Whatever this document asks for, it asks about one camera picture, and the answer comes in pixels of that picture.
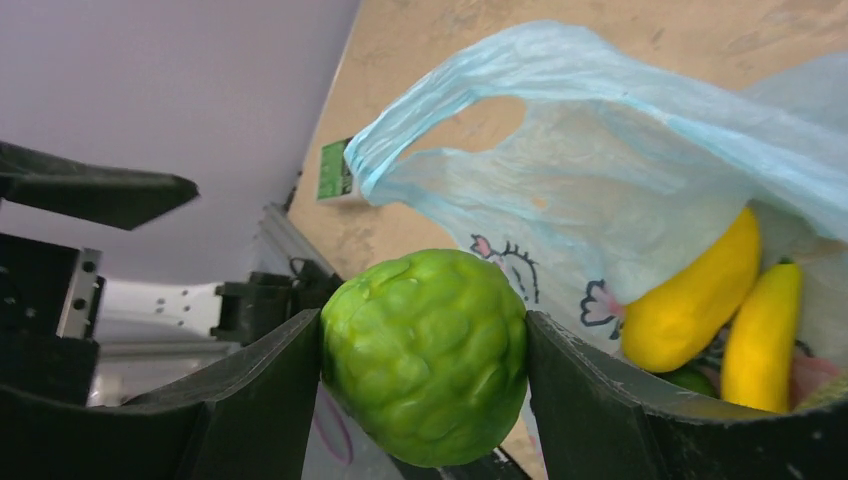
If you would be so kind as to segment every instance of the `cartoon print on bag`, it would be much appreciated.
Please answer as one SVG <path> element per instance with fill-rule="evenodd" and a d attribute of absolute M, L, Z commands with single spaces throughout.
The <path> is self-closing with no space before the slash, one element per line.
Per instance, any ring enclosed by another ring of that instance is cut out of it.
<path fill-rule="evenodd" d="M 518 245 L 506 242 L 501 251 L 492 248 L 489 240 L 482 236 L 472 234 L 470 250 L 484 260 L 488 260 L 511 278 L 521 292 L 525 302 L 539 303 L 539 278 L 536 274 L 536 262 L 530 258 L 528 252 L 521 253 Z"/>
<path fill-rule="evenodd" d="M 586 284 L 586 296 L 580 301 L 580 323 L 588 328 L 597 328 L 615 322 L 610 340 L 621 336 L 622 307 L 607 291 L 604 280 L 592 280 Z"/>

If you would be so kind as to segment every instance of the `green fruit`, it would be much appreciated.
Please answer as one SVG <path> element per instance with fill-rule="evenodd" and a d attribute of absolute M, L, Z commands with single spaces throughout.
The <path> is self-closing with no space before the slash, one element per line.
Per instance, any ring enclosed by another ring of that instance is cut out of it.
<path fill-rule="evenodd" d="M 718 392 L 716 392 L 713 383 L 695 367 L 684 365 L 673 372 L 658 375 L 658 377 L 680 388 L 685 388 L 708 397 L 718 398 Z"/>
<path fill-rule="evenodd" d="M 501 270 L 459 250 L 389 260 L 321 312 L 324 384 L 386 452 L 420 467 L 488 454 L 527 391 L 525 307 Z"/>

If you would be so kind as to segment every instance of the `yellow vegetable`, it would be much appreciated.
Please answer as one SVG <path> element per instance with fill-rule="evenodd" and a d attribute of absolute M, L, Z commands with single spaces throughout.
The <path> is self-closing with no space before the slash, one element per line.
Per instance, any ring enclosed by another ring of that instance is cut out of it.
<path fill-rule="evenodd" d="M 722 400 L 789 411 L 789 374 L 801 307 L 801 268 L 786 260 L 754 285 L 730 326 L 721 366 Z"/>
<path fill-rule="evenodd" d="M 751 290 L 761 249 L 757 219 L 745 208 L 691 265 L 626 307 L 624 355 L 653 373 L 676 370 L 694 358 Z"/>

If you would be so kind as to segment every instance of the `plastic bag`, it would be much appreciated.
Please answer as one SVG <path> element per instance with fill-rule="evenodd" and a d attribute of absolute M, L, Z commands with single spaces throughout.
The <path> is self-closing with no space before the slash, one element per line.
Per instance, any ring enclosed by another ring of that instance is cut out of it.
<path fill-rule="evenodd" d="M 620 305 L 691 263 L 752 200 L 764 263 L 848 240 L 844 78 L 848 55 L 831 55 L 729 92 L 585 28 L 532 22 L 449 58 L 345 157 L 369 202 L 413 207 L 500 265 L 528 308 L 615 353 Z M 398 161 L 435 125 L 497 96 L 523 99 L 527 115 L 495 149 Z M 837 365 L 848 365 L 847 261 L 837 251 L 804 265 L 799 348 Z"/>

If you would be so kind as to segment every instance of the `black plastic part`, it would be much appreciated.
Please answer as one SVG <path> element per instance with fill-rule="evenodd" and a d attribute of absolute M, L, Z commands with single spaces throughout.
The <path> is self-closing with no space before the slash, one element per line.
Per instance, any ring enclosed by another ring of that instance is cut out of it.
<path fill-rule="evenodd" d="M 848 402 L 775 416 L 685 391 L 528 313 L 531 407 L 551 479 L 830 480 Z"/>
<path fill-rule="evenodd" d="M 78 256 L 74 248 L 0 233 L 0 328 L 56 335 Z"/>
<path fill-rule="evenodd" d="M 91 340 L 104 280 L 98 277 L 81 339 L 56 335 L 80 251 L 0 234 L 0 384 L 85 405 L 98 345 Z"/>
<path fill-rule="evenodd" d="M 92 340 L 0 331 L 0 385 L 84 406 L 99 351 Z"/>
<path fill-rule="evenodd" d="M 252 272 L 246 283 L 227 282 L 215 293 L 221 297 L 221 316 L 210 334 L 219 340 L 249 345 L 308 309 L 320 309 L 342 281 L 328 276 L 311 260 L 292 262 L 295 278 Z"/>
<path fill-rule="evenodd" d="M 96 167 L 0 142 L 0 198 L 132 230 L 193 200 L 197 185 L 162 173 Z"/>
<path fill-rule="evenodd" d="M 291 190 L 289 190 L 289 194 L 286 195 L 286 201 L 283 203 L 283 213 L 288 213 L 291 210 L 291 206 L 294 203 L 294 195 L 297 193 L 297 186 L 300 184 L 300 177 L 303 176 L 303 170 L 297 171 L 297 178 L 295 179 L 294 186 Z"/>
<path fill-rule="evenodd" d="M 259 340 L 292 316 L 291 292 L 291 278 L 270 273 L 251 273 L 247 283 L 224 283 L 215 289 L 221 315 L 210 334 L 242 345 Z"/>
<path fill-rule="evenodd" d="M 0 385 L 0 462 L 26 478 L 298 479 L 318 386 L 317 313 L 121 407 Z"/>
<path fill-rule="evenodd" d="M 442 474 L 435 468 L 421 468 L 402 462 L 389 455 L 389 459 L 395 464 L 404 480 L 441 480 Z"/>

